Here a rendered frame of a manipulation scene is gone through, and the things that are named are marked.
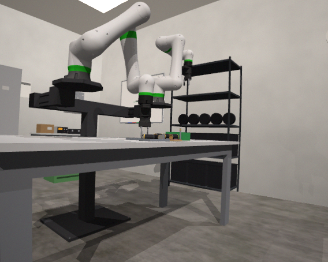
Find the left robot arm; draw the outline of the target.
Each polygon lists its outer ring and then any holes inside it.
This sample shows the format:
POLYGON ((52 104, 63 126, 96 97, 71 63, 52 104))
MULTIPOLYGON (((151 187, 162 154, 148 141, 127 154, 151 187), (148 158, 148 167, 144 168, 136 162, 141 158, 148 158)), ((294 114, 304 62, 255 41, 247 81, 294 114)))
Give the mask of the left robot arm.
POLYGON ((153 77, 155 80, 153 101, 165 103, 165 91, 176 91, 182 87, 182 60, 192 61, 193 52, 184 50, 185 38, 181 34, 160 36, 155 44, 158 49, 172 56, 169 75, 153 77))

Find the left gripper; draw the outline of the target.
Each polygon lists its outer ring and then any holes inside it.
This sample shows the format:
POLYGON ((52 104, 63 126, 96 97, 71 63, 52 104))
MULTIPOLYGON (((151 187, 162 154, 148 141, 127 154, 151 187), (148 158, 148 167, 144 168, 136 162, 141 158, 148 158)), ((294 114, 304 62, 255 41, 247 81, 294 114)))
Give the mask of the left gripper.
POLYGON ((185 81, 188 81, 188 85, 189 85, 189 81, 192 80, 191 77, 191 71, 192 71, 192 61, 185 61, 184 62, 185 65, 182 66, 182 68, 185 70, 185 76, 184 76, 184 82, 183 85, 185 86, 185 81))

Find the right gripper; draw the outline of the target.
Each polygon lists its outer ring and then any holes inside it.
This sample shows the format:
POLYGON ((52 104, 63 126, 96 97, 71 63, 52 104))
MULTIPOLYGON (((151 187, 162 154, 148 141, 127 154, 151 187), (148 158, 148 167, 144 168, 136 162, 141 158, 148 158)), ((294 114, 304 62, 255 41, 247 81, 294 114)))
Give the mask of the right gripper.
POLYGON ((136 100, 139 106, 139 127, 141 128, 141 137, 142 137, 142 128, 147 127, 148 129, 151 127, 151 105, 153 104, 153 96, 151 95, 139 95, 139 99, 136 100))

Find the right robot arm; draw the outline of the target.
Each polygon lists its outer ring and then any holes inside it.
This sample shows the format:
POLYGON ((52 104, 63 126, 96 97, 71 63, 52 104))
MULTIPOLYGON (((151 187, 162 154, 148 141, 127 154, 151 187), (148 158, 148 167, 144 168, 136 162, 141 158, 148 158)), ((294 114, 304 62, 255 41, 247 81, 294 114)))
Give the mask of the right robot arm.
POLYGON ((144 2, 136 2, 115 19, 90 30, 70 42, 68 75, 91 81, 92 59, 100 56, 120 38, 126 67, 126 86, 130 93, 153 96, 155 80, 149 74, 140 76, 137 58, 136 27, 146 23, 151 12, 144 2))

